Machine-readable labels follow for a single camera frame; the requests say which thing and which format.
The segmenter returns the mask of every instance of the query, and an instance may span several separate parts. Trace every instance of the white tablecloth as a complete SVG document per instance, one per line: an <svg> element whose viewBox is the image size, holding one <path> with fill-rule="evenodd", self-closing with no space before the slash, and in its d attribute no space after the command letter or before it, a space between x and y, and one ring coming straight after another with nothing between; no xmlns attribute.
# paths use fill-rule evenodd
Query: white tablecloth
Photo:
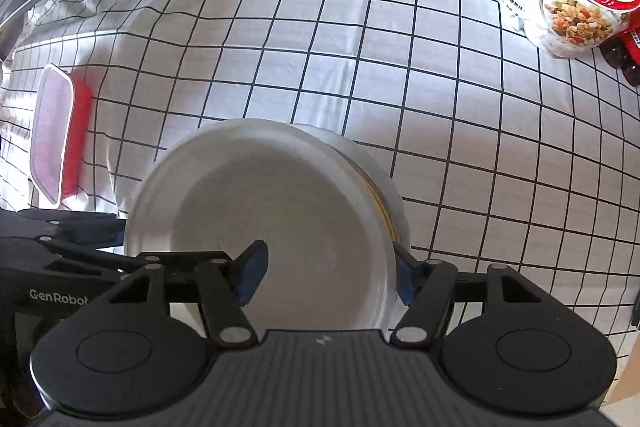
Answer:
<svg viewBox="0 0 640 427"><path fill-rule="evenodd" d="M494 0L46 0L28 20L0 92L4 208L34 203L48 62L82 67L95 94L72 209L127 216L151 165L215 121L326 127L394 179L414 255L510 264L609 335L624 367L640 108L598 50L548 57L502 27Z"/></svg>

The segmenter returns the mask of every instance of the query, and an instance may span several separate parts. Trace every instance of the white plate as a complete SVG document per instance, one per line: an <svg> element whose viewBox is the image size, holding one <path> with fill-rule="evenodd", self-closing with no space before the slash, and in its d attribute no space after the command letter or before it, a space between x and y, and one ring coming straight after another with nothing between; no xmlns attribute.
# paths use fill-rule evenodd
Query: white plate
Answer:
<svg viewBox="0 0 640 427"><path fill-rule="evenodd" d="M391 238L369 187L290 125L230 120L165 156L129 214L126 252L224 250L255 239L270 265L244 311L265 329L385 329L396 302Z"/></svg>

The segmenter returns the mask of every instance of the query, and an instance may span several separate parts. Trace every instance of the cereal image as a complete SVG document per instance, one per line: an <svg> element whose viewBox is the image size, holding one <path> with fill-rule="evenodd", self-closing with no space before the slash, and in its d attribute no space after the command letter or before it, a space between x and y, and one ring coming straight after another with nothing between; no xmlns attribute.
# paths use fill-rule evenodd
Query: cereal image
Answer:
<svg viewBox="0 0 640 427"><path fill-rule="evenodd" d="M551 29L575 46L596 46L613 34L600 7L577 0L558 0L545 4L551 13Z"/></svg>

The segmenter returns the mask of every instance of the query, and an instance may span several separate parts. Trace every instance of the stack of plates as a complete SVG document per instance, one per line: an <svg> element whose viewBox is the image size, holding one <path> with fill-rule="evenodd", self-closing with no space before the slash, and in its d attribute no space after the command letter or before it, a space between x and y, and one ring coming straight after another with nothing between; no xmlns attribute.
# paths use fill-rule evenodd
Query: stack of plates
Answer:
<svg viewBox="0 0 640 427"><path fill-rule="evenodd" d="M255 239L270 264L244 308L256 331L382 329L396 305L392 241L409 246L391 179L330 131L229 120L158 162L129 215L126 253L223 250ZM185 308L192 323L196 307Z"/></svg>

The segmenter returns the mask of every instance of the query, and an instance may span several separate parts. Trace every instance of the circular mount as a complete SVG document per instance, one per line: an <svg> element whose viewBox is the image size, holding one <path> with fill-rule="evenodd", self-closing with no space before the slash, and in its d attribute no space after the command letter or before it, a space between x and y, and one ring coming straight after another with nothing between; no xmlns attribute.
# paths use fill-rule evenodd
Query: circular mount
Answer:
<svg viewBox="0 0 640 427"><path fill-rule="evenodd" d="M548 307L491 312L446 336L442 365L455 386L507 413L553 416L602 397L616 354L594 328Z"/></svg>
<svg viewBox="0 0 640 427"><path fill-rule="evenodd" d="M220 331L220 339L228 344L241 344L251 338L251 331L247 328L231 326Z"/></svg>
<svg viewBox="0 0 640 427"><path fill-rule="evenodd" d="M137 306L117 308L70 317L36 344L31 373L52 409L134 417L176 402L200 378L207 353L195 331Z"/></svg>
<svg viewBox="0 0 640 427"><path fill-rule="evenodd" d="M396 331L396 339L405 344L419 344L427 339L427 332L422 328L407 326Z"/></svg>

